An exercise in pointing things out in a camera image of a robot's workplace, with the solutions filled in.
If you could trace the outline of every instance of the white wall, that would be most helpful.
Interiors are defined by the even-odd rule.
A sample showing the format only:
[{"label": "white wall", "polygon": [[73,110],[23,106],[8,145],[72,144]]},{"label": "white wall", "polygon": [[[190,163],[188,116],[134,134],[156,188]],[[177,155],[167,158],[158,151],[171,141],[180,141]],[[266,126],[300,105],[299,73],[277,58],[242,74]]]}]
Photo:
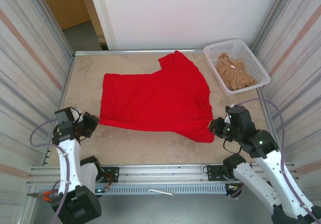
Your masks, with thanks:
[{"label": "white wall", "polygon": [[251,46],[275,0],[93,0],[110,50]]}]

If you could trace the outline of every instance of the gray floor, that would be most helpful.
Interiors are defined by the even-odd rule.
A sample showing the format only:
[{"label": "gray floor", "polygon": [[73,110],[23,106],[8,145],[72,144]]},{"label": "gray floor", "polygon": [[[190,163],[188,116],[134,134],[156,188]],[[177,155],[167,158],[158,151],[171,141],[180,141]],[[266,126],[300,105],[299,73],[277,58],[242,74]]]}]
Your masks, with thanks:
[{"label": "gray floor", "polygon": [[[247,188],[238,200],[225,195],[103,196],[102,216],[91,224],[271,224],[271,216]],[[33,224],[51,223],[54,214],[48,202],[39,200]]]},{"label": "gray floor", "polygon": [[63,30],[73,51],[101,51],[98,37],[91,22]]}]

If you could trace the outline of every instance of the wooden door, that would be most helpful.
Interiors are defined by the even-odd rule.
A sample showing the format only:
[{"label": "wooden door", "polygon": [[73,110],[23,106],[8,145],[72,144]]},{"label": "wooden door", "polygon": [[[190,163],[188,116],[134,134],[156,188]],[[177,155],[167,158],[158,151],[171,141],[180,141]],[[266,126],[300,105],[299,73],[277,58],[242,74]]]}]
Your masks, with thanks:
[{"label": "wooden door", "polygon": [[90,21],[84,0],[45,0],[62,30]]}]

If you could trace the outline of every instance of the marble-pattern tabletop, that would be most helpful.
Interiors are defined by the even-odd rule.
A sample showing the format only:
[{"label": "marble-pattern tabletop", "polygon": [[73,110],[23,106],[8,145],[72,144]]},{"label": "marble-pattern tabletop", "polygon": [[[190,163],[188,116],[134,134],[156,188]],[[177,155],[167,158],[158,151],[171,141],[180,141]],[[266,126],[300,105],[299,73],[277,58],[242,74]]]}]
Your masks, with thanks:
[{"label": "marble-pattern tabletop", "polygon": [[[257,97],[256,90],[246,91],[232,97],[222,92],[208,66],[204,54],[185,54],[198,67],[210,88],[210,103],[213,117],[224,117],[225,106]],[[142,74],[161,69],[158,59],[164,55],[104,55],[77,56],[64,107],[79,107],[99,116],[102,83],[105,73]],[[261,104],[253,101],[245,104],[257,129],[268,130]],[[222,163],[231,154],[223,147],[223,140],[215,138],[213,143],[196,143],[172,132],[134,131],[98,125],[90,139],[81,142],[81,159],[96,156],[103,165],[135,164],[195,164]],[[236,142],[226,147],[237,152]],[[241,155],[250,160],[245,152]],[[53,150],[49,165],[59,165],[57,151]]]}]

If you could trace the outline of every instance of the red shirt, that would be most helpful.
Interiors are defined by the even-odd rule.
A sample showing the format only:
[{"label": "red shirt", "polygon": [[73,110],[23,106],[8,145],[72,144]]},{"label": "red shirt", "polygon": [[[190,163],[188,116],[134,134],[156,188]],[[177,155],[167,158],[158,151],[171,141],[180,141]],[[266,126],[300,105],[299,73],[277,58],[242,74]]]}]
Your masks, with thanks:
[{"label": "red shirt", "polygon": [[159,59],[153,74],[106,73],[100,123],[142,131],[172,131],[211,143],[210,90],[198,68],[176,51]]}]

